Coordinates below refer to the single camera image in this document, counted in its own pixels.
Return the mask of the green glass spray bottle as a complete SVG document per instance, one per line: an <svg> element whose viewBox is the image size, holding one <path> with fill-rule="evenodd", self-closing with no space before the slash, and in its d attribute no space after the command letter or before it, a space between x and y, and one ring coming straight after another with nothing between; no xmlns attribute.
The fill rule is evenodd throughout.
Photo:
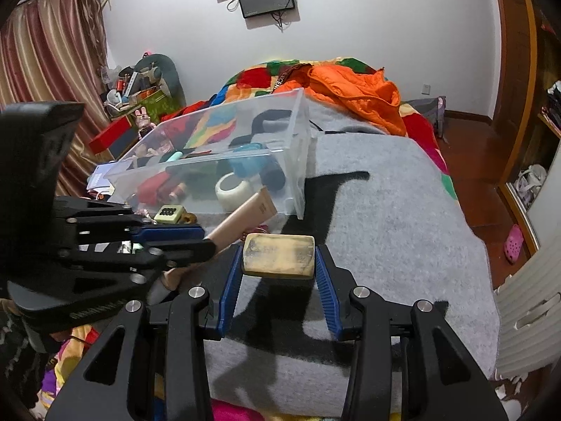
<svg viewBox="0 0 561 421"><path fill-rule="evenodd" d="M230 172L229 163L226 161L187 165L184 169L183 181L187 185L188 195L196 201L216 198L216 183Z"/></svg>

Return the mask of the walnut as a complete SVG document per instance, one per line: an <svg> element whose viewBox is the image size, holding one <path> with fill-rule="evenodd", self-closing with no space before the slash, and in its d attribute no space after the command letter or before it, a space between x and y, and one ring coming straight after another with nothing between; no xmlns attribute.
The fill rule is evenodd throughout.
<svg viewBox="0 0 561 421"><path fill-rule="evenodd" d="M183 213L182 223L184 223L184 224L196 224L197 222L198 222L198 219L194 214L188 213L188 212Z"/></svg>

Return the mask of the green neck pillow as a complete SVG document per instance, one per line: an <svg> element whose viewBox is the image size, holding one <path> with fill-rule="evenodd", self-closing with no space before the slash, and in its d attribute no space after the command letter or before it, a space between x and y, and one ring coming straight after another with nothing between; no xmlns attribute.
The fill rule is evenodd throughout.
<svg viewBox="0 0 561 421"><path fill-rule="evenodd" d="M147 71L152 71L154 68L157 68L160 71L160 75L158 76L154 73L153 76L158 76L159 81L164 81L167 86L167 90L170 92L171 98L180 107L185 107L187 102L185 101L183 87L178 71L174 62L167 55L154 53L143 56L143 58L136 63L134 71L142 72L145 69Z"/></svg>

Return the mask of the white tape roll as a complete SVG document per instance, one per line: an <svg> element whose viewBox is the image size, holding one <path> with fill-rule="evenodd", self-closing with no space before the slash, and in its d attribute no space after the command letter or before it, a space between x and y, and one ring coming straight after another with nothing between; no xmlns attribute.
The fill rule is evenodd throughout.
<svg viewBox="0 0 561 421"><path fill-rule="evenodd" d="M223 210L233 212L253 196L254 189L249 181L230 172L217 181L215 194Z"/></svg>

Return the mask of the beige cosmetic tube red label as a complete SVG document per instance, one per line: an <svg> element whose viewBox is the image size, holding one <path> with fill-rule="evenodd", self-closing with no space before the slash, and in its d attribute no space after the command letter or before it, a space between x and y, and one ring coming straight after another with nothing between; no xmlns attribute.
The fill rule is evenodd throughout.
<svg viewBox="0 0 561 421"><path fill-rule="evenodd" d="M183 181L180 181L176 185L164 188L162 202L163 204L181 204L187 196L187 193L187 185Z"/></svg>

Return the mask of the colourful patchwork quilt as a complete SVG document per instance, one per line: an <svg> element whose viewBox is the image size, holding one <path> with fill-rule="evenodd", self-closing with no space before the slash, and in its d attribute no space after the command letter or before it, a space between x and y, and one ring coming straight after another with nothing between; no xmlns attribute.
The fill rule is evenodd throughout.
<svg viewBox="0 0 561 421"><path fill-rule="evenodd" d="M419 103L403 102L385 70L353 57L326 61L274 60L246 68L213 96L212 106L301 88L305 96L341 111L369 129L414 140L439 168L445 190L457 198L446 162L438 147L434 124Z"/></svg>

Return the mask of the purple lipstick tube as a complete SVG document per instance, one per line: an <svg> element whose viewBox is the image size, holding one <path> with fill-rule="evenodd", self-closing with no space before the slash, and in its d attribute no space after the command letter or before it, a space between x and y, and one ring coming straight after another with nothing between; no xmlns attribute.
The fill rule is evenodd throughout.
<svg viewBox="0 0 561 421"><path fill-rule="evenodd" d="M275 157L265 158L259 177L270 192L281 191L286 183L284 171Z"/></svg>

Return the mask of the blue notebook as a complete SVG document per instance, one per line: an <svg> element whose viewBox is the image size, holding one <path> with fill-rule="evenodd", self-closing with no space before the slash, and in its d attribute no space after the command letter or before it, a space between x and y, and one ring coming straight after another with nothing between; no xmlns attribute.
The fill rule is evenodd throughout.
<svg viewBox="0 0 561 421"><path fill-rule="evenodd" d="M87 192L112 195L118 181L131 166L131 160L97 165L87 180Z"/></svg>

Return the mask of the yellow eraser block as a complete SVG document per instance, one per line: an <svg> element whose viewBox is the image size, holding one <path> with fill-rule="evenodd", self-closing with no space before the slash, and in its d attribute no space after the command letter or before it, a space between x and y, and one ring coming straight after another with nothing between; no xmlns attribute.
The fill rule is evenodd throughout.
<svg viewBox="0 0 561 421"><path fill-rule="evenodd" d="M312 236L249 234L243 244L243 273L277 279L312 279L315 274Z"/></svg>

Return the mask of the red foil pouch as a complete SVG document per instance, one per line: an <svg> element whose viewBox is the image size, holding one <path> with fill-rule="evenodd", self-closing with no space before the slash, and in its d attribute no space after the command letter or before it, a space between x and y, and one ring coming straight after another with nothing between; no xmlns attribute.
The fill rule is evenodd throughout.
<svg viewBox="0 0 561 421"><path fill-rule="evenodd" d="M169 178L170 175L163 171L143 181L136 190L137 200L145 205L157 205L160 202L160 190L168 182Z"/></svg>

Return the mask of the teal washi tape roll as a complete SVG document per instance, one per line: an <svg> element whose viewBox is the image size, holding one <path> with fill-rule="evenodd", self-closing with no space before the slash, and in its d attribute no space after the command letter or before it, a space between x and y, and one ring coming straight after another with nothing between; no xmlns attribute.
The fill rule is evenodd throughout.
<svg viewBox="0 0 561 421"><path fill-rule="evenodd" d="M246 142L236 147L233 152L258 151L262 149L263 145L260 142ZM267 161L267 155L239 156L232 157L228 160L232 172L240 179L249 179L259 175Z"/></svg>

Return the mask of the wooden door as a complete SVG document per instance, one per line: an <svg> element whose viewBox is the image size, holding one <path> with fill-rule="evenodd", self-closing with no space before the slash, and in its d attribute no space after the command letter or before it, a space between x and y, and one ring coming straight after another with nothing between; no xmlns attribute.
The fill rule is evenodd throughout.
<svg viewBox="0 0 561 421"><path fill-rule="evenodd" d="M500 71L493 130L510 149L500 181L517 172L518 156L533 106L537 74L537 34L532 0L497 0Z"/></svg>

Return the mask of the red gift box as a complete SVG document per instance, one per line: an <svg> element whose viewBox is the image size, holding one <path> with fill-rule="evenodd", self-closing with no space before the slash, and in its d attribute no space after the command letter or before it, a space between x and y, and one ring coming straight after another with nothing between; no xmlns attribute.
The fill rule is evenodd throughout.
<svg viewBox="0 0 561 421"><path fill-rule="evenodd" d="M90 140L88 146L93 154L107 150L119 137L131 129L131 123L127 116L121 116L113 120L104 130Z"/></svg>

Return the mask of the striped curtain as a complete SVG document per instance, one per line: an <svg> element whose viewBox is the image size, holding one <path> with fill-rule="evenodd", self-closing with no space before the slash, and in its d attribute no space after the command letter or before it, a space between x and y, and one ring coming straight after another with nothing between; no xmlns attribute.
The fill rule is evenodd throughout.
<svg viewBox="0 0 561 421"><path fill-rule="evenodd" d="M109 124L101 95L107 90L107 38L101 0L28 0L1 28L1 106L25 102L85 105L56 193L83 196L98 157L88 143Z"/></svg>

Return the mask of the mahjong tile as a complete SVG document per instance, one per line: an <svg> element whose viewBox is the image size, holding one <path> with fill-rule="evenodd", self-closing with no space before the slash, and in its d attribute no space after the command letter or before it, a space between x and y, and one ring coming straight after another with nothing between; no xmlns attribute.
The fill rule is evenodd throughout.
<svg viewBox="0 0 561 421"><path fill-rule="evenodd" d="M181 205L163 205L154 217L154 221L160 224L177 224L183 220L185 213Z"/></svg>

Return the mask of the clear plastic storage box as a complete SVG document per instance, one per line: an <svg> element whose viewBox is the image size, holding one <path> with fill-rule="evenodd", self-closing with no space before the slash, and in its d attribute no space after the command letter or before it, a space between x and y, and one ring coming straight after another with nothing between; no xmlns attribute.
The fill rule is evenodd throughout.
<svg viewBox="0 0 561 421"><path fill-rule="evenodd" d="M260 142L263 149L233 152L246 142ZM116 161L131 160L131 166L118 181L110 199L135 211L156 213L167 205L162 202L164 188L183 181L187 165L267 155L277 159L286 176L281 191L268 190L275 208L279 213L301 218L305 209L304 183L309 145L308 103L300 88L206 107L160 123ZM176 151L183 152L180 160L163 162ZM170 178L160 190L160 202L155 206L140 203L136 197L137 187L163 171ZM254 193L265 187L259 175L246 180L251 183ZM179 205L198 217L230 213L223 210L217 197L196 201L187 193Z"/></svg>

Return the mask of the green cardboard box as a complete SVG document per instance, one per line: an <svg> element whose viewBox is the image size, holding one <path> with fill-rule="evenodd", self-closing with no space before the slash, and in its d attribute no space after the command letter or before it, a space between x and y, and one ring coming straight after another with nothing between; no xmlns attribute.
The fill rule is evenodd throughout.
<svg viewBox="0 0 561 421"><path fill-rule="evenodd" d="M167 96L163 90L159 89L143 100L140 100L136 105L121 109L115 116L111 117L111 120L125 115L130 115L131 119L134 119L135 111L142 107L146 109L147 114L154 122L180 109L180 105L174 98Z"/></svg>

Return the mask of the mint green case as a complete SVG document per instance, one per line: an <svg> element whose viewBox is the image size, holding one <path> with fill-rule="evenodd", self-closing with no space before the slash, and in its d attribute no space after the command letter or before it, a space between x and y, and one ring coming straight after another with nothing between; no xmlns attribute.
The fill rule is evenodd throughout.
<svg viewBox="0 0 561 421"><path fill-rule="evenodd" d="M172 155L170 155L168 158L163 160L163 162L174 162L176 160L180 160L180 158L182 158L182 157L183 157L183 152L176 151Z"/></svg>

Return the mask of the orange down jacket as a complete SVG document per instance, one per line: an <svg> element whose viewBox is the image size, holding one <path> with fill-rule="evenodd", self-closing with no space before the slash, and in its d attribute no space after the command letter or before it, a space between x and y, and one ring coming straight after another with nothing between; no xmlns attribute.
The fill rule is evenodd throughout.
<svg viewBox="0 0 561 421"><path fill-rule="evenodd" d="M346 110L359 120L386 134L406 136L399 107L398 87L387 80L384 70L357 73L339 64L312 64L293 69L275 93L302 88L308 98Z"/></svg>

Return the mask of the pink rabbit figure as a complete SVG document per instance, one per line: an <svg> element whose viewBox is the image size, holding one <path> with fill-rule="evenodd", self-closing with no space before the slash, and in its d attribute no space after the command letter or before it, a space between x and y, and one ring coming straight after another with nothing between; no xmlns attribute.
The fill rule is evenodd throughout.
<svg viewBox="0 0 561 421"><path fill-rule="evenodd" d="M135 110L135 123L138 130L139 139L143 139L150 131L154 130L155 124L151 121L145 107L140 107Z"/></svg>

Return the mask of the red clothing pile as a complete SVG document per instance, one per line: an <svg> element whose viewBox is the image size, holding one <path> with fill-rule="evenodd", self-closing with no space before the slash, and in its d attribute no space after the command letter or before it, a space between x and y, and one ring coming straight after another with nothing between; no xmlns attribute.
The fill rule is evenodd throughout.
<svg viewBox="0 0 561 421"><path fill-rule="evenodd" d="M199 102L193 103L192 105L182 107L182 108L180 108L180 109L178 109L178 110L176 110L172 113L168 113L166 115L163 115L160 118L160 122L163 123L163 122L172 120L174 118L183 116L185 114L189 114L189 113L192 113L192 112L195 112L195 111L198 111L198 110L202 110L206 107L209 107L209 105L210 105L209 101L199 101Z"/></svg>

